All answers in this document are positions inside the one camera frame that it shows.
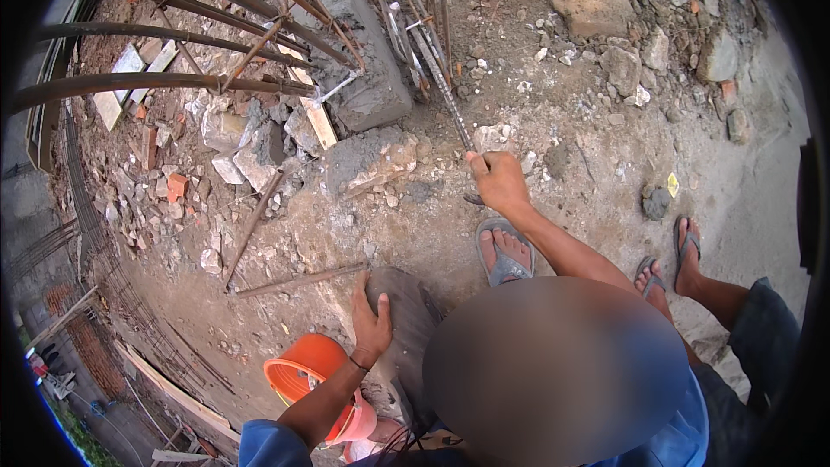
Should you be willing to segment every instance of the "bracelet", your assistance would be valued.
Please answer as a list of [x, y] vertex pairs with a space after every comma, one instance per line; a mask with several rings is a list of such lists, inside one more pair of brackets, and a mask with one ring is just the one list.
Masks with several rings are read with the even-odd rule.
[[355, 359], [353, 359], [353, 358], [352, 358], [352, 356], [348, 356], [348, 359], [349, 359], [351, 362], [353, 362], [353, 363], [354, 363], [354, 365], [355, 365], [356, 367], [358, 367], [358, 369], [364, 373], [364, 375], [368, 375], [368, 368], [363, 368], [362, 366], [360, 366], [360, 365], [358, 364], [358, 361], [356, 361]]

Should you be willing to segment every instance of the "gray flip-flop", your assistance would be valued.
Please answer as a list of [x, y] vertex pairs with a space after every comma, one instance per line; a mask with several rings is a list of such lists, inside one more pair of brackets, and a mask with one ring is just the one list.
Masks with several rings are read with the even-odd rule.
[[[653, 256], [647, 256], [644, 259], [642, 259], [642, 262], [640, 262], [640, 266], [637, 267], [637, 272], [634, 273], [634, 281], [637, 281], [637, 276], [642, 274], [643, 269], [645, 269], [646, 267], [649, 267], [649, 269], [651, 269], [651, 264], [653, 264], [656, 261], [658, 261], [658, 259], [653, 257]], [[663, 283], [663, 280], [658, 278], [658, 275], [655, 275], [654, 273], [651, 273], [651, 277], [646, 282], [646, 286], [643, 287], [643, 289], [642, 289], [642, 298], [643, 299], [648, 297], [648, 291], [651, 290], [651, 286], [653, 286], [653, 285], [656, 285], [656, 286], [662, 288], [664, 292], [668, 291], [668, 289], [666, 289], [666, 284]]]
[[674, 241], [675, 241], [675, 252], [677, 253], [677, 270], [675, 271], [675, 292], [677, 292], [677, 277], [680, 275], [680, 265], [683, 265], [683, 259], [686, 257], [686, 253], [689, 250], [689, 242], [697, 247], [697, 259], [700, 261], [700, 240], [697, 239], [697, 235], [692, 233], [688, 229], [688, 223], [686, 225], [686, 239], [683, 240], [683, 246], [677, 247], [680, 243], [680, 221], [686, 219], [687, 221], [690, 220], [690, 216], [688, 214], [681, 214], [677, 217], [675, 221], [675, 232], [674, 232]]
[[525, 279], [525, 278], [533, 278], [533, 271], [536, 266], [536, 249], [534, 248], [533, 244], [531, 244], [526, 238], [524, 238], [524, 234], [519, 233], [515, 228], [501, 216], [494, 216], [492, 218], [483, 221], [482, 223], [478, 224], [478, 229], [476, 229], [476, 249], [478, 249], [478, 258], [482, 261], [482, 266], [484, 267], [484, 271], [487, 272], [487, 266], [484, 263], [484, 254], [482, 254], [482, 246], [479, 243], [480, 237], [482, 236], [483, 231], [493, 231], [494, 229], [500, 229], [504, 233], [511, 234], [519, 239], [524, 245], [527, 245], [530, 248], [530, 270], [524, 267], [524, 265], [520, 264], [519, 262], [515, 261], [513, 258], [507, 256], [506, 254], [501, 252], [498, 245], [493, 244], [495, 248], [495, 265], [493, 266], [493, 270], [487, 275], [487, 281], [490, 283], [491, 287], [495, 287], [497, 285], [501, 285], [504, 283], [504, 278], [508, 276], [515, 276], [518, 279]]

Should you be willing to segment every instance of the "person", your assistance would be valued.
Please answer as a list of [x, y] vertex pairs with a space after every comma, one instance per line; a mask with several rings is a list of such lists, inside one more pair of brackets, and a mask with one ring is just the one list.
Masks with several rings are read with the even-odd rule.
[[[483, 224], [477, 233], [480, 257], [491, 286], [532, 275], [534, 253], [538, 250], [557, 275], [619, 287], [623, 295], [645, 298], [673, 324], [660, 265], [654, 258], [643, 261], [632, 282], [602, 254], [534, 209], [520, 164], [512, 155], [467, 152], [466, 159], [483, 202], [506, 219], [504, 223]], [[702, 276], [698, 269], [700, 231], [692, 219], [678, 219], [676, 238], [680, 256], [677, 292], [703, 304], [732, 331], [730, 344], [741, 359], [753, 390], [757, 387], [766, 400], [774, 400], [791, 366], [789, 352], [798, 339], [794, 317], [765, 279], [748, 290]], [[311, 465], [310, 452], [325, 439], [361, 380], [376, 365], [399, 393], [412, 436], [421, 440], [418, 448], [412, 448], [414, 441], [390, 444], [381, 454], [355, 465], [472, 464], [462, 450], [441, 446], [463, 440], [449, 430], [442, 430], [444, 438], [437, 447], [423, 445], [430, 443], [430, 433], [441, 431], [440, 420], [422, 395], [419, 361], [429, 336], [441, 323], [441, 314], [421, 282], [396, 268], [374, 269], [371, 275], [361, 272], [352, 293], [352, 318], [355, 349], [334, 375], [297, 400], [278, 420], [251, 420], [244, 424], [239, 449], [241, 467]], [[717, 373], [700, 361], [685, 340], [683, 343], [690, 365], [690, 388], [666, 429], [628, 453], [592, 465], [693, 467], [704, 463], [707, 450], [707, 464], [737, 464], [734, 462], [741, 458], [759, 420]], [[775, 358], [765, 365], [770, 352], [774, 352]], [[448, 440], [447, 435], [458, 440]]]

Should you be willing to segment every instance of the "bucket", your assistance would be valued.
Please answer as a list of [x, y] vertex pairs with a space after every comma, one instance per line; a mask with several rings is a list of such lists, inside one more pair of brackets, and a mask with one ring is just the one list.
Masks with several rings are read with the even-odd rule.
[[[318, 333], [307, 333], [280, 357], [265, 361], [262, 369], [271, 389], [286, 404], [293, 404], [311, 391], [308, 378], [301, 377], [301, 371], [322, 382], [347, 360], [346, 351], [337, 341]], [[354, 403], [347, 404], [337, 417], [334, 427], [326, 436], [326, 442], [333, 445], [364, 439], [372, 434], [377, 424], [377, 414], [358, 389], [354, 392]]]

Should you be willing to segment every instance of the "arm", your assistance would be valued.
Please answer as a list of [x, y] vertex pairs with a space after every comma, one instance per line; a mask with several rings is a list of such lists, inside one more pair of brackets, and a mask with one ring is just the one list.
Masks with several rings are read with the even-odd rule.
[[595, 279], [638, 295], [631, 280], [602, 254], [546, 219], [530, 204], [519, 161], [503, 151], [466, 153], [484, 203], [502, 214], [545, 256], [557, 275]]
[[334, 375], [297, 400], [277, 420], [306, 442], [309, 452], [326, 438], [337, 417], [360, 386], [365, 373], [358, 365], [370, 369], [392, 341], [389, 297], [386, 294], [380, 295], [378, 315], [375, 316], [366, 300], [367, 280], [368, 270], [360, 271], [352, 291], [352, 323], [357, 341], [351, 355], [354, 361], [346, 361]]

